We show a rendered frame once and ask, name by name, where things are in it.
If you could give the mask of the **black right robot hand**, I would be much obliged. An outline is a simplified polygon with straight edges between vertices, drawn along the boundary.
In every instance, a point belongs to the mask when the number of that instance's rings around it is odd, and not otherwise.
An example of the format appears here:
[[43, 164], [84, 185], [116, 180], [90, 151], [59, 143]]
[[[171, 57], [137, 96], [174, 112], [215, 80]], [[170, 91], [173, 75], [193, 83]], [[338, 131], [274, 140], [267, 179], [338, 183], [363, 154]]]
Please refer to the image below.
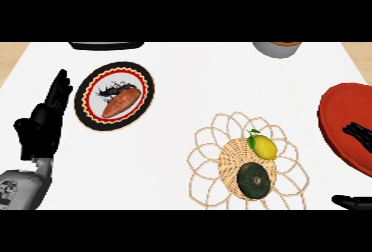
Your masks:
[[[372, 131], [351, 122], [342, 132], [354, 137], [364, 149], [372, 153]], [[348, 210], [372, 210], [372, 197], [350, 197], [345, 195], [333, 195], [330, 201]]]

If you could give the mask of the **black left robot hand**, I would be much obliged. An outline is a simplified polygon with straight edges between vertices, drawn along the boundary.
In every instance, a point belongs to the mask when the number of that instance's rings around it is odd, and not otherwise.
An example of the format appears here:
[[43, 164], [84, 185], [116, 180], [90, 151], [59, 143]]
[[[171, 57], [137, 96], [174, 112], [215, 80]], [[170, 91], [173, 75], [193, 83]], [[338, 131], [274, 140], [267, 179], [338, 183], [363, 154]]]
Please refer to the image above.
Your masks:
[[49, 88], [46, 102], [37, 105], [31, 116], [18, 119], [13, 124], [20, 143], [20, 161], [53, 157], [71, 91], [66, 71], [60, 69]]

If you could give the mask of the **red bowl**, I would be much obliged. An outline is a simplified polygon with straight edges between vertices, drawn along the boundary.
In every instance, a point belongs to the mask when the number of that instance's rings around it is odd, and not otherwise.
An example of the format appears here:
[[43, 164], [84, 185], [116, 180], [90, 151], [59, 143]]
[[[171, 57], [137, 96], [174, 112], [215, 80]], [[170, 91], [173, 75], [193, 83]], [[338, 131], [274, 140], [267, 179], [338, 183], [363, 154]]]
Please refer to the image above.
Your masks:
[[372, 131], [372, 86], [341, 83], [322, 95], [319, 127], [325, 141], [345, 163], [372, 177], [372, 153], [342, 128], [356, 122]]

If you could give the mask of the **dark green squash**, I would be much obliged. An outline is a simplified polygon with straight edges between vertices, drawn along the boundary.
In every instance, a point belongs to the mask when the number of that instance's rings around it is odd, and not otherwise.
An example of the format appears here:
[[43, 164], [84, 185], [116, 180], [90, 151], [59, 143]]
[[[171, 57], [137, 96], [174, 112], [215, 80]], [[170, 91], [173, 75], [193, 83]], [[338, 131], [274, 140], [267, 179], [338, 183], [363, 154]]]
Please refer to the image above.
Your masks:
[[239, 191], [249, 199], [261, 199], [270, 190], [270, 179], [263, 166], [246, 163], [237, 171], [236, 183]]

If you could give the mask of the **wicker flower-shaped placemat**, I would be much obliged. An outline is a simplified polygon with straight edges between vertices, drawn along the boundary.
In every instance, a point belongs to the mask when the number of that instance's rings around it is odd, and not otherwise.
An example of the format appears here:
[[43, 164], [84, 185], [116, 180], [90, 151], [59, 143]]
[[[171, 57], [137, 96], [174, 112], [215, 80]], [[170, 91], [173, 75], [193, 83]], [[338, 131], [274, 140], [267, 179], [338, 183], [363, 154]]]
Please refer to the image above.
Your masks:
[[[255, 129], [276, 145], [276, 159], [261, 159], [246, 144], [248, 130]], [[260, 164], [270, 179], [270, 190], [261, 199], [249, 199], [237, 188], [239, 168]], [[192, 170], [189, 198], [204, 208], [301, 210], [307, 207], [310, 176], [299, 163], [298, 147], [280, 126], [243, 113], [218, 113], [206, 127], [195, 132], [195, 148], [186, 163]]]

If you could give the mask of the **grey bowl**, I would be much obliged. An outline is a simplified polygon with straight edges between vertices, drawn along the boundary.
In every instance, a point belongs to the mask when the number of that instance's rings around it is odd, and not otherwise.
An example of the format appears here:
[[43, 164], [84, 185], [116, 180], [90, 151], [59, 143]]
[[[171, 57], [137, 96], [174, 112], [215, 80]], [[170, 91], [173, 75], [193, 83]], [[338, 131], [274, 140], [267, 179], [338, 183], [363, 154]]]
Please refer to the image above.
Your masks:
[[301, 45], [294, 47], [282, 47], [273, 45], [270, 42], [255, 42], [252, 46], [263, 55], [268, 56], [270, 58], [283, 59], [289, 58], [295, 54]]

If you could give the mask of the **black rimmed patterned plate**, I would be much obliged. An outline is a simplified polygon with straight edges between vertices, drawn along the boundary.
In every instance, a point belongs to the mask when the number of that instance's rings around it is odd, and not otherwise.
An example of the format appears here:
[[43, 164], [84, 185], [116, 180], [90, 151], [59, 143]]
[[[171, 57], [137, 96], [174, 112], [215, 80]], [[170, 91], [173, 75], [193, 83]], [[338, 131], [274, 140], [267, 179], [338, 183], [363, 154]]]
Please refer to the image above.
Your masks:
[[[136, 103], [116, 116], [103, 118], [108, 103], [128, 88], [140, 90]], [[109, 63], [88, 74], [80, 84], [74, 99], [77, 118], [91, 130], [118, 130], [142, 117], [152, 101], [152, 95], [152, 77], [143, 66], [134, 62]]]

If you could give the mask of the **orange sweet potato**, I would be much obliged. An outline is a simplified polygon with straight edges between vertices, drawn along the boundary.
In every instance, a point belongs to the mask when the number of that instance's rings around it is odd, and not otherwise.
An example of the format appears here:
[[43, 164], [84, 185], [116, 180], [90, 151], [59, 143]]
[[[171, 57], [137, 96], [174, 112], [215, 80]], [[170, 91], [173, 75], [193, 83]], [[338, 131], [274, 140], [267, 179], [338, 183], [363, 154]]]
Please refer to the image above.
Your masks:
[[111, 118], [122, 113], [140, 98], [140, 90], [137, 88], [124, 89], [108, 103], [103, 111], [103, 118]]

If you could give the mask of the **yellow lemon with leaf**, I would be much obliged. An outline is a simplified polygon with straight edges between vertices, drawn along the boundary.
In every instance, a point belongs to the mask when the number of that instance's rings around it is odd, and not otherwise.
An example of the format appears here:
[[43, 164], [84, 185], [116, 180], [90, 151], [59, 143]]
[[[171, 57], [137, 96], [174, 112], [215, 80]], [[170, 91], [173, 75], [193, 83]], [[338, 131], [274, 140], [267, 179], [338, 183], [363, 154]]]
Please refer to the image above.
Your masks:
[[255, 155], [264, 160], [276, 159], [276, 145], [255, 129], [248, 130], [246, 144]]

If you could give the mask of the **black flat-bottomed object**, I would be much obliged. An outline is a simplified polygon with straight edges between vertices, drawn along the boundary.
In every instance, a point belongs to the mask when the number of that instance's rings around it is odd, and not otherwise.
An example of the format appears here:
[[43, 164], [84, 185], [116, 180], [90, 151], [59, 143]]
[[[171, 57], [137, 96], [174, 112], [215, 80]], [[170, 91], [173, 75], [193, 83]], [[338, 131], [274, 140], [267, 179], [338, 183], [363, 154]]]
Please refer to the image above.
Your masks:
[[143, 46], [142, 42], [69, 42], [75, 50], [111, 51], [136, 49]]

